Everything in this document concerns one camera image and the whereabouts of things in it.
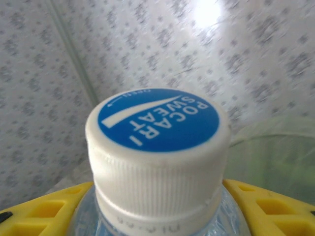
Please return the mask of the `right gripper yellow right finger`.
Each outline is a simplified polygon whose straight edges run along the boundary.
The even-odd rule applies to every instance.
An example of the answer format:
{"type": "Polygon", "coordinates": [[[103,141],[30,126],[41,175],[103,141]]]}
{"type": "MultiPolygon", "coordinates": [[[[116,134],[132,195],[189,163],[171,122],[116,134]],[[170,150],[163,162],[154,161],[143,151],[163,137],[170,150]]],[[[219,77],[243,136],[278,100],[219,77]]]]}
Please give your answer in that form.
{"type": "Polygon", "coordinates": [[[314,236],[315,206],[291,197],[225,179],[253,236],[314,236]]]}

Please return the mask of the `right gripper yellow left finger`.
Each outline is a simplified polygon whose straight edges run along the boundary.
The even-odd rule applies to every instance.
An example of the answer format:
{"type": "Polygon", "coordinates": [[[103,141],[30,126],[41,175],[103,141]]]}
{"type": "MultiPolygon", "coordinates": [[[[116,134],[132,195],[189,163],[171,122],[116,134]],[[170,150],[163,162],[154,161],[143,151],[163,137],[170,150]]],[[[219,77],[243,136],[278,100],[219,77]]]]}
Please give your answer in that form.
{"type": "Polygon", "coordinates": [[[64,236],[83,196],[85,182],[0,211],[2,236],[64,236]]]}

